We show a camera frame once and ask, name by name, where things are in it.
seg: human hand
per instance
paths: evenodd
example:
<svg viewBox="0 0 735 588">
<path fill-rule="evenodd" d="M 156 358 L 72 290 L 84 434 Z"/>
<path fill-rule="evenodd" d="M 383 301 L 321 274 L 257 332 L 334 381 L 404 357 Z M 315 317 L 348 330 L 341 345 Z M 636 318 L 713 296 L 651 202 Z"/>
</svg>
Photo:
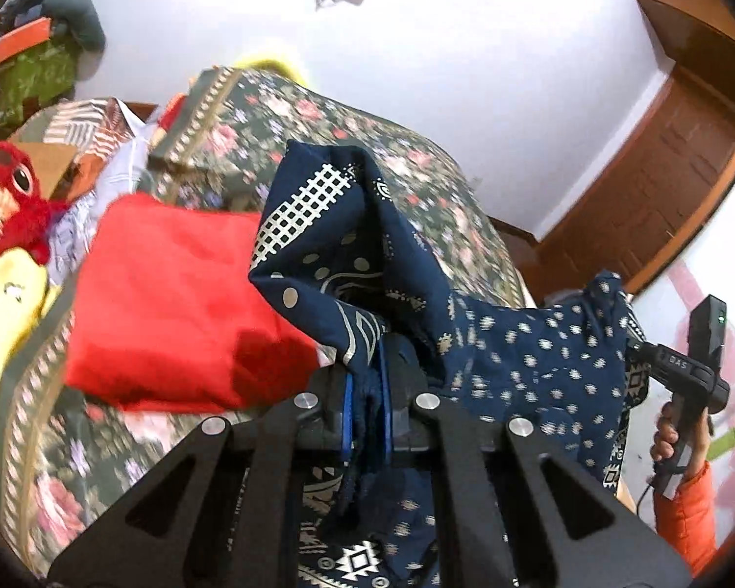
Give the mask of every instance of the human hand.
<svg viewBox="0 0 735 588">
<path fill-rule="evenodd" d="M 661 408 L 659 421 L 656 427 L 659 429 L 654 435 L 654 445 L 651 447 L 651 458 L 654 462 L 672 457 L 675 443 L 678 442 L 678 432 L 672 426 L 672 402 L 668 402 Z M 694 426 L 689 438 L 691 447 L 691 459 L 684 473 L 684 481 L 692 479 L 706 465 L 708 448 L 710 447 L 710 433 L 708 432 L 708 410 L 705 409 L 699 421 Z"/>
</svg>

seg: navy blue fabric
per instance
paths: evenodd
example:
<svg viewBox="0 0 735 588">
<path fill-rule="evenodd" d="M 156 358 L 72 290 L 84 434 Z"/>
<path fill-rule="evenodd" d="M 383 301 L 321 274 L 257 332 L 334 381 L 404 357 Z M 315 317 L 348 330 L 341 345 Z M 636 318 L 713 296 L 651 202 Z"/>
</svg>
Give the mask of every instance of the navy blue fabric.
<svg viewBox="0 0 735 588">
<path fill-rule="evenodd" d="M 354 379 L 357 451 L 336 510 L 348 524 L 329 532 L 332 543 L 322 541 L 339 472 L 319 470 L 306 491 L 304 540 L 314 544 L 300 548 L 304 583 L 318 574 L 384 588 L 379 579 L 407 580 L 429 558 L 429 479 L 380 467 L 375 357 L 387 330 L 414 341 L 432 391 L 485 422 L 531 419 L 602 481 L 626 394 L 629 312 L 617 275 L 597 276 L 581 296 L 549 310 L 511 310 L 453 291 L 367 152 L 290 141 L 267 197 L 250 279 L 281 315 L 334 347 Z"/>
</svg>

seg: red folded cloth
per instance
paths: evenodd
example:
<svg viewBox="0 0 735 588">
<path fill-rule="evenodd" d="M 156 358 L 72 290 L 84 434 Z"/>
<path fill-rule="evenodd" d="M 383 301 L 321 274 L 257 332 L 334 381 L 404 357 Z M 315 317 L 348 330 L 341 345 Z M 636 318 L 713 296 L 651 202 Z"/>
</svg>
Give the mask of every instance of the red folded cloth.
<svg viewBox="0 0 735 588">
<path fill-rule="evenodd" d="M 130 411 L 191 413 L 303 391 L 314 341 L 247 280 L 259 220 L 115 201 L 80 271 L 66 384 Z"/>
</svg>

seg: floral bedspread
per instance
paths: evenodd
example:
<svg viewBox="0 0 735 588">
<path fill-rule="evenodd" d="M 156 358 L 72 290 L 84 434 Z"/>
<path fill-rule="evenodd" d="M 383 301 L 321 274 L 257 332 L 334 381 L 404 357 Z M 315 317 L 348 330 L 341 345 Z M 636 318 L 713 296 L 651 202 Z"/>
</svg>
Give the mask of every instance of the floral bedspread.
<svg viewBox="0 0 735 588">
<path fill-rule="evenodd" d="M 288 139 L 370 149 L 452 286 L 497 305 L 523 304 L 505 246 L 446 152 L 269 73 L 204 71 L 151 152 L 139 190 L 191 209 L 260 210 Z M 0 529 L 40 573 L 201 420 L 123 413 L 63 385 L 75 290 L 72 275 L 0 382 Z"/>
</svg>

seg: red stuffed animal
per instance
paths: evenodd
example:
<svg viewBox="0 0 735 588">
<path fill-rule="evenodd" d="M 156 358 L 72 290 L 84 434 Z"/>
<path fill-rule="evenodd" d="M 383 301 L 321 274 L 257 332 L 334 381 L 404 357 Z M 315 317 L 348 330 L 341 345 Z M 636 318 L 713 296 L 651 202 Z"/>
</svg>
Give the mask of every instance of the red stuffed animal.
<svg viewBox="0 0 735 588">
<path fill-rule="evenodd" d="M 49 260 L 47 229 L 55 214 L 68 205 L 41 198 L 29 156 L 12 143 L 0 143 L 0 255 L 23 247 L 36 263 Z"/>
</svg>

